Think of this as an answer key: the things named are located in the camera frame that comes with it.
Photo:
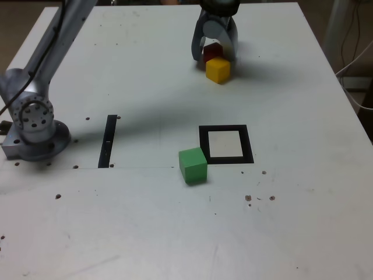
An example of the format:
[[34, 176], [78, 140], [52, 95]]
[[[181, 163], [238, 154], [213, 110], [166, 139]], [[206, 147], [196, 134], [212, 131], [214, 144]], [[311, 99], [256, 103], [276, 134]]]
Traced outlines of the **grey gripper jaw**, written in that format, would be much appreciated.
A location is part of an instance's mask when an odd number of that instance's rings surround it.
[[203, 47], [205, 45], [206, 36], [203, 32], [203, 26], [206, 21], [209, 19], [209, 16], [205, 10], [201, 10], [199, 18], [196, 22], [195, 30], [193, 33], [191, 52], [193, 59], [199, 61], [202, 56]]
[[221, 44], [227, 60], [235, 61], [238, 50], [238, 32], [232, 17], [210, 16], [203, 24], [203, 33], [205, 37], [217, 40]]

